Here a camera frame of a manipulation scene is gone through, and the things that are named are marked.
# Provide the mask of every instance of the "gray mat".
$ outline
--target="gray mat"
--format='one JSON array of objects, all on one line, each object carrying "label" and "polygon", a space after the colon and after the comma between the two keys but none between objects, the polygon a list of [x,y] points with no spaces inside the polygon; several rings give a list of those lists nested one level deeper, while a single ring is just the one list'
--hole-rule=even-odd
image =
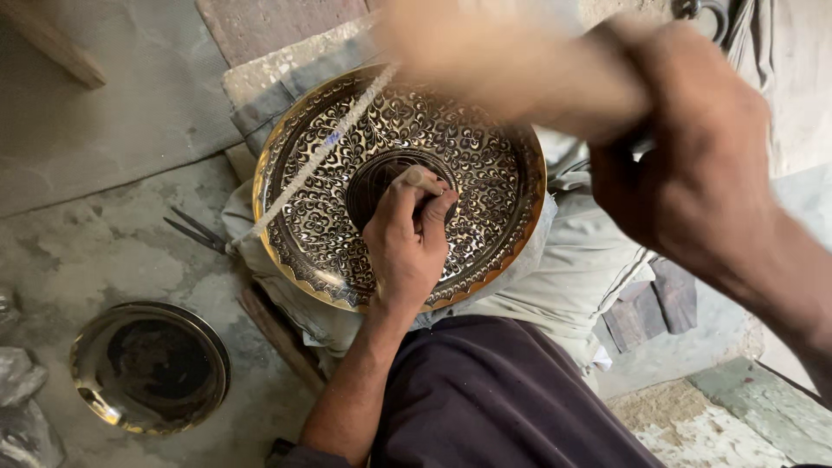
[{"label": "gray mat", "polygon": [[242,138],[192,0],[46,0],[99,63],[88,91],[0,17],[0,217],[133,182]]}]

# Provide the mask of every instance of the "wooden plank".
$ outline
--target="wooden plank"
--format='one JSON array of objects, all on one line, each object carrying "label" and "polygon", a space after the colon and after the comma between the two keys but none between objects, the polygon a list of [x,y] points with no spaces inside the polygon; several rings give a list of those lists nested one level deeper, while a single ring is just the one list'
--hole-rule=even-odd
[{"label": "wooden plank", "polygon": [[231,67],[367,14],[364,0],[196,0]]},{"label": "wooden plank", "polygon": [[275,310],[276,307],[268,297],[263,296],[251,288],[246,288],[237,299],[289,368],[318,395],[324,391],[326,380],[315,364],[316,359],[304,346],[298,334],[292,330],[287,323],[288,320],[280,316],[282,312]]},{"label": "wooden plank", "polygon": [[382,3],[386,0],[367,0],[367,9],[374,12],[381,8]]},{"label": "wooden plank", "polygon": [[58,31],[29,2],[0,0],[0,14],[34,47],[88,88],[96,89],[106,84],[104,74],[92,58],[73,44],[63,32]]}]

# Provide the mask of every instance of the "wooden tool handle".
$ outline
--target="wooden tool handle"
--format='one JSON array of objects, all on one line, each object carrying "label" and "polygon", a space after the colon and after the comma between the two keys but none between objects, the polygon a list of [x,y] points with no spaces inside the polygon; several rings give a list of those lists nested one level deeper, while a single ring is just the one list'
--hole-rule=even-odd
[{"label": "wooden tool handle", "polygon": [[427,177],[424,176],[421,166],[408,167],[408,169],[402,173],[402,177],[404,177],[404,181],[408,184],[432,193],[436,197],[441,196],[444,192],[442,187],[440,187],[436,182],[429,181]]}]

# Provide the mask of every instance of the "pliers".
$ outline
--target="pliers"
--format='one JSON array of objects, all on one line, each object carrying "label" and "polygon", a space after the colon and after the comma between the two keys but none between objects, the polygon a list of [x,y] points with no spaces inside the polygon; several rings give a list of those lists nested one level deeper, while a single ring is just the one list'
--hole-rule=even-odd
[{"label": "pliers", "polygon": [[181,232],[182,234],[185,234],[186,236],[199,242],[203,246],[210,248],[211,250],[218,251],[220,254],[225,255],[225,241],[222,239],[222,237],[217,236],[214,232],[211,231],[211,229],[202,226],[194,218],[189,217],[178,208],[171,207],[171,210],[173,210],[174,213],[179,215],[180,218],[182,218],[183,220],[185,220],[185,222],[193,226],[201,234],[193,232],[187,227],[184,227],[178,222],[175,222],[167,217],[163,217],[162,219],[164,219],[168,224],[173,226],[174,229]]}]

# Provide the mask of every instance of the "wooden stick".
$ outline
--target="wooden stick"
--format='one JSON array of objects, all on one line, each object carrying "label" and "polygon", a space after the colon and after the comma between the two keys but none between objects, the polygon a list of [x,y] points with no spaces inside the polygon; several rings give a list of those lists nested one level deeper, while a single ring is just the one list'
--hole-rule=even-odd
[{"label": "wooden stick", "polygon": [[434,194],[436,197],[439,197],[444,193],[442,187],[440,187],[436,182],[428,180],[424,176],[424,172],[422,172],[421,166],[408,167],[408,169],[404,171],[402,174],[405,182],[414,187],[421,188],[426,192],[430,192]]},{"label": "wooden stick", "polygon": [[58,31],[28,2],[0,0],[0,14],[34,47],[45,53],[55,63],[90,89],[106,84],[104,74],[86,52],[72,43],[69,37]]},{"label": "wooden stick", "polygon": [[316,395],[324,391],[326,380],[314,364],[312,353],[300,342],[297,333],[284,322],[285,317],[278,317],[276,313],[270,311],[271,301],[260,298],[260,295],[251,288],[244,289],[237,300],[257,328],[260,328],[265,339],[275,347],[283,361],[306,386]]}]

